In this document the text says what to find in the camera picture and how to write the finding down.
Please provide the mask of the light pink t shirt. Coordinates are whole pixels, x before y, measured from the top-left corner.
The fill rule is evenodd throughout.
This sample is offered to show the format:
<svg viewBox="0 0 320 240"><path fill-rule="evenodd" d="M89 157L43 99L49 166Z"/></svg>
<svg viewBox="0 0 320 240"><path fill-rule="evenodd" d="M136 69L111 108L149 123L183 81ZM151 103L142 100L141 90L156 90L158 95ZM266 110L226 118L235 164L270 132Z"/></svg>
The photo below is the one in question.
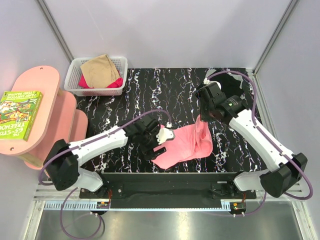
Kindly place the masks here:
<svg viewBox="0 0 320 240"><path fill-rule="evenodd" d="M208 157L213 151L213 140L208 123L199 115L194 124L174 130L175 138L156 147L157 151L165 148L165 152L152 162L161 169L169 169L177 163Z"/></svg>

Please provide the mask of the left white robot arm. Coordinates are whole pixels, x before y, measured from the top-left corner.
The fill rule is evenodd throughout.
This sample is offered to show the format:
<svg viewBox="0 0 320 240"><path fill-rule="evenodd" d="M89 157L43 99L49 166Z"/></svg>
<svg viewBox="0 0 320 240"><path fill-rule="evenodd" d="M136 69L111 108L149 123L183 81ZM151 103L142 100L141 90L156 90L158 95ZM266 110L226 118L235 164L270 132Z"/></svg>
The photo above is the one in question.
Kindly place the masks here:
<svg viewBox="0 0 320 240"><path fill-rule="evenodd" d="M140 145L146 160L155 160L166 152L164 143L175 138L170 127L170 123L161 127L157 120L145 115L84 140L67 143L61 139L54 143L43 166L57 191L78 187L103 198L108 193L107 184L97 172L86 170L82 165L100 154L131 143Z"/></svg>

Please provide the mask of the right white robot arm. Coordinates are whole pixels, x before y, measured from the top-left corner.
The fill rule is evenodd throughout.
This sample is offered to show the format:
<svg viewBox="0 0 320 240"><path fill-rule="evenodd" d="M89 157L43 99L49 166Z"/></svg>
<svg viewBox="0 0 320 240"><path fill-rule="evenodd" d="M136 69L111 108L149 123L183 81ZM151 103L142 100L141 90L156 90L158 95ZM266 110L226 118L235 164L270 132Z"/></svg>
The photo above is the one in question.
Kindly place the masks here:
<svg viewBox="0 0 320 240"><path fill-rule="evenodd" d="M204 122L218 120L239 133L258 153L266 170L243 172L227 185L228 195L239 198L248 190L264 190L278 198L302 177L308 159L284 147L266 128L252 117L252 110L239 96L227 98L218 82L201 85L196 97L200 102L200 116Z"/></svg>

